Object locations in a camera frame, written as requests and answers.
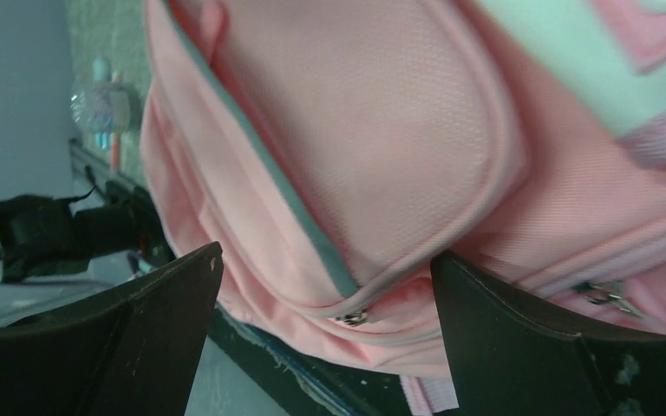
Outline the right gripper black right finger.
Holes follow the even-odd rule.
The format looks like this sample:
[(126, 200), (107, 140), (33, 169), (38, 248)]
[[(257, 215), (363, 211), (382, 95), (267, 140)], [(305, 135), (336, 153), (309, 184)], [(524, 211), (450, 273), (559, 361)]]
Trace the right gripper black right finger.
[(594, 320), (445, 252), (430, 264), (460, 415), (666, 415), (666, 335)]

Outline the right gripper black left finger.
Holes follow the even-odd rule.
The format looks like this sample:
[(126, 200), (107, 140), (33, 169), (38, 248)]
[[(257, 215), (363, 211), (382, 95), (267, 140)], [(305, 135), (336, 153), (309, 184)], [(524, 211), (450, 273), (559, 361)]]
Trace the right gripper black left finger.
[(0, 327), (0, 415), (181, 415), (224, 272), (219, 243)]

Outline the pink student backpack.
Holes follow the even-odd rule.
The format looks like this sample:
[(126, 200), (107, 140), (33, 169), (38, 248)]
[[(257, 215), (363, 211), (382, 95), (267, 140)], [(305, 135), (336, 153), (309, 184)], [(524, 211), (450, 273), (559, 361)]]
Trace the pink student backpack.
[(430, 264), (666, 335), (666, 1), (147, 1), (147, 187), (219, 302), (456, 396)]

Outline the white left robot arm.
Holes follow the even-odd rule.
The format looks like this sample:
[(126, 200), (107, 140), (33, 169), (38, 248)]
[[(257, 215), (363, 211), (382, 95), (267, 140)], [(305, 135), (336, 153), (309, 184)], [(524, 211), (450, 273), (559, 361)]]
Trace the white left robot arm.
[(93, 187), (102, 205), (74, 210), (89, 194), (23, 194), (0, 200), (1, 283), (80, 274), (99, 257), (136, 251), (152, 266), (173, 259), (148, 193), (108, 181)]

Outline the light blue marker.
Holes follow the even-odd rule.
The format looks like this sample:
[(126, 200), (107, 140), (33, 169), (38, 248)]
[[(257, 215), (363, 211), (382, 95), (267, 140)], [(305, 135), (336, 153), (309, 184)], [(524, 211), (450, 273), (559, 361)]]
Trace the light blue marker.
[(95, 130), (96, 145), (101, 150), (107, 150), (111, 124), (108, 84), (112, 80), (109, 61), (104, 58), (95, 58), (92, 63), (92, 74), (94, 85), (91, 92), (91, 123)]

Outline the red pen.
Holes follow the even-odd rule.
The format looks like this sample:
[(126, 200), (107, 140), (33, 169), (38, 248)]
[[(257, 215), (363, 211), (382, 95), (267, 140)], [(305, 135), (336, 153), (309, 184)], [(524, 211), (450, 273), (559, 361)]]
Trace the red pen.
[(112, 172), (118, 172), (121, 166), (121, 132), (125, 125), (125, 99), (121, 91), (122, 75), (119, 71), (112, 74), (111, 92), (112, 106), (112, 133), (110, 136), (110, 168)]

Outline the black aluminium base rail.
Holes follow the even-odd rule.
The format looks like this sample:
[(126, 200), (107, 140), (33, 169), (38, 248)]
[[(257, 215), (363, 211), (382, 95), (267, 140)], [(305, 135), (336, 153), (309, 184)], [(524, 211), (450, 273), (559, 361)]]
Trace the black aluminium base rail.
[(200, 358), (188, 415), (407, 415), (400, 381), (300, 354), (222, 308)]

